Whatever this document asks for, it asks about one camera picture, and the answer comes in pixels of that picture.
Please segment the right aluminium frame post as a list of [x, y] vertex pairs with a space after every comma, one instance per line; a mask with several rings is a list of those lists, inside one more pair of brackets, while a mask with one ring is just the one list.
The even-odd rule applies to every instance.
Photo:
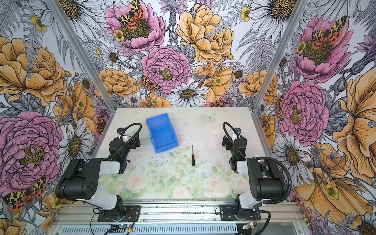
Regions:
[[273, 59], [271, 61], [271, 64], [267, 70], [267, 73], [265, 75], [265, 80], [263, 84], [260, 87], [260, 91], [257, 94], [256, 100], [252, 107], [252, 112], [255, 113], [258, 108], [261, 105], [261, 102], [263, 101], [264, 96], [266, 95], [267, 89], [269, 85], [272, 83], [275, 71], [279, 65], [280, 60], [282, 59], [284, 55], [284, 51], [287, 48], [288, 44], [290, 43], [290, 40], [293, 36], [293, 33], [295, 32], [295, 29], [299, 25], [299, 21], [301, 20], [305, 8], [308, 4], [307, 0], [300, 0], [297, 1], [296, 6], [292, 12], [291, 19], [287, 25], [287, 28], [285, 32], [282, 34], [281, 41], [277, 47], [277, 50], [273, 56]]

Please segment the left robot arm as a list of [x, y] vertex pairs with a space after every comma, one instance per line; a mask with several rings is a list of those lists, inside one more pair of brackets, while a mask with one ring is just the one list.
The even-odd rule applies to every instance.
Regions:
[[128, 154], [132, 149], [141, 146], [141, 129], [142, 124], [137, 122], [120, 128], [119, 137], [109, 144], [110, 155], [107, 158], [72, 160], [56, 186], [56, 197], [95, 206], [99, 214], [108, 220], [122, 221], [130, 218], [135, 221], [132, 213], [124, 206], [121, 196], [110, 194], [99, 186], [99, 177], [125, 172], [130, 163]]

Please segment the right green circuit board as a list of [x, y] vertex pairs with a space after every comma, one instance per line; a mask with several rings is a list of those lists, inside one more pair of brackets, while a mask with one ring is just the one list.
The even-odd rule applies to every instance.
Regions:
[[248, 229], [254, 229], [255, 228], [255, 223], [250, 222], [242, 226], [243, 230], [248, 230]]

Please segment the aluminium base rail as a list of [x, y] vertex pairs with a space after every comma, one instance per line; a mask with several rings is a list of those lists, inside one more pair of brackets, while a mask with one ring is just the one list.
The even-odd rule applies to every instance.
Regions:
[[[215, 223], [220, 219], [220, 206], [233, 206], [234, 200], [133, 200], [124, 201], [125, 206], [140, 206], [137, 224], [166, 224], [166, 223]], [[53, 222], [53, 225], [88, 225], [91, 220], [94, 225], [97, 215], [93, 207], [81, 202], [63, 205]], [[271, 212], [272, 223], [303, 222], [303, 215], [297, 203], [283, 202], [266, 205], [262, 210]]]

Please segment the black handled screwdriver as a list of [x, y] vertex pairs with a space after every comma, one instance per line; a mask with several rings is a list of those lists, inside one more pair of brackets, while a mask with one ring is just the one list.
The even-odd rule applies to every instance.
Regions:
[[194, 147], [193, 147], [193, 145], [191, 146], [191, 149], [192, 149], [191, 163], [192, 163], [192, 166], [195, 166], [195, 154], [194, 154]]

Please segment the blue plastic bin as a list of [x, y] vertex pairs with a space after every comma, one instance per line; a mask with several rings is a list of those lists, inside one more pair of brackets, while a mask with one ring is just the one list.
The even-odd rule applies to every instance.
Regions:
[[156, 153], [179, 146], [176, 132], [167, 113], [147, 118], [146, 124]]

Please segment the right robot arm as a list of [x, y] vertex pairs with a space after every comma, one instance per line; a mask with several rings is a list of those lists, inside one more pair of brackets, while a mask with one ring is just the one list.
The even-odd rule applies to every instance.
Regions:
[[238, 193], [231, 208], [220, 207], [222, 220], [258, 220], [260, 207], [279, 204], [288, 198], [292, 190], [291, 175], [280, 161], [273, 158], [247, 158], [248, 140], [241, 135], [241, 129], [227, 122], [222, 127], [225, 132], [222, 146], [231, 152], [231, 170], [247, 175], [249, 181], [249, 190]]

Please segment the aluminium frame post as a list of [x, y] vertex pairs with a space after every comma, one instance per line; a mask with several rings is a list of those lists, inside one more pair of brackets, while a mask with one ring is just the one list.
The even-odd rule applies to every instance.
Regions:
[[265, 80], [263, 84], [260, 87], [260, 91], [257, 94], [256, 100], [252, 107], [252, 112], [255, 113], [258, 108], [261, 105], [261, 102], [263, 101], [264, 96], [266, 95], [267, 89], [269, 85], [272, 83], [275, 71], [279, 65], [280, 60], [282, 59], [284, 55], [284, 51], [287, 48], [288, 44], [290, 43], [290, 40], [293, 36], [293, 33], [295, 32], [295, 29], [299, 25], [299, 21], [301, 20], [305, 8], [308, 4], [307, 0], [300, 0], [297, 1], [296, 6], [292, 12], [291, 19], [287, 25], [287, 28], [285, 32], [282, 34], [281, 41], [277, 47], [277, 50], [273, 56], [273, 59], [271, 61], [271, 64], [267, 70], [267, 73], [265, 75]]
[[81, 44], [80, 39], [75, 32], [75, 29], [69, 22], [69, 19], [67, 18], [59, 1], [47, 1], [46, 4], [52, 12], [53, 16], [55, 17], [56, 22], [61, 26], [61, 30], [64, 32], [64, 34], [67, 37], [67, 40], [70, 42], [72, 48], [78, 55], [80, 61], [86, 69], [86, 72], [93, 80], [93, 83], [95, 84], [104, 102], [106, 103], [110, 114], [114, 114], [116, 112], [117, 107], [112, 101], [111, 97], [109, 96], [107, 90], [105, 89], [93, 63], [89, 59], [88, 54], [86, 53], [83, 45]]

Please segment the black mounting plate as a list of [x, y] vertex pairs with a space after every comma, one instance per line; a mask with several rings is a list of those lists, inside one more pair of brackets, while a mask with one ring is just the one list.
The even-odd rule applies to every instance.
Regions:
[[98, 222], [137, 222], [141, 214], [141, 206], [124, 206], [124, 209], [105, 210], [98, 216]]
[[222, 204], [215, 210], [222, 221], [256, 221], [260, 220], [260, 213], [251, 209], [237, 208], [233, 204]]

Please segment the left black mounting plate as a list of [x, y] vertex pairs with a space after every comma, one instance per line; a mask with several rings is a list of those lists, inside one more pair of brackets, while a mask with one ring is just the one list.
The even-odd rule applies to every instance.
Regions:
[[124, 206], [124, 209], [105, 210], [98, 216], [98, 222], [137, 222], [141, 214], [141, 206]]

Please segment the left aluminium frame post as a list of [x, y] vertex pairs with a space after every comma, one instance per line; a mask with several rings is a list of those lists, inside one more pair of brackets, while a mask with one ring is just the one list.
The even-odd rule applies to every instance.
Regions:
[[69, 22], [69, 19], [67, 18], [59, 1], [47, 1], [46, 4], [52, 12], [53, 16], [55, 17], [56, 22], [61, 26], [61, 30], [64, 32], [64, 34], [67, 37], [67, 40], [70, 42], [72, 48], [78, 55], [80, 61], [86, 69], [86, 72], [93, 80], [93, 83], [95, 84], [104, 102], [106, 103], [110, 114], [114, 114], [116, 112], [117, 107], [112, 101], [111, 97], [109, 96], [107, 90], [105, 89], [93, 63], [89, 59], [88, 54], [86, 53], [83, 45], [81, 44], [80, 39], [75, 32], [75, 29]]

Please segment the left green circuit board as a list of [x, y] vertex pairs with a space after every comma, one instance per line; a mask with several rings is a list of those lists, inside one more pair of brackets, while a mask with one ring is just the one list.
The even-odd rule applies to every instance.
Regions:
[[111, 227], [111, 233], [131, 233], [134, 224], [119, 224]]

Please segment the green circuit board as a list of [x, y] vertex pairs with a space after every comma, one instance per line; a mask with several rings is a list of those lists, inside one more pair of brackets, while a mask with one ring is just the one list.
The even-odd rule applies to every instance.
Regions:
[[111, 227], [111, 233], [131, 233], [134, 224], [119, 224]]
[[248, 229], [254, 229], [255, 228], [255, 223], [250, 222], [242, 226], [243, 230], [248, 230]]

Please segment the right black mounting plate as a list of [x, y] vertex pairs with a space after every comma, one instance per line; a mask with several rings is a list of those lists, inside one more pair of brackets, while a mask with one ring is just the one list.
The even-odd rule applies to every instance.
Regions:
[[251, 209], [237, 208], [233, 204], [222, 204], [215, 210], [222, 221], [256, 221], [260, 220], [260, 213]]

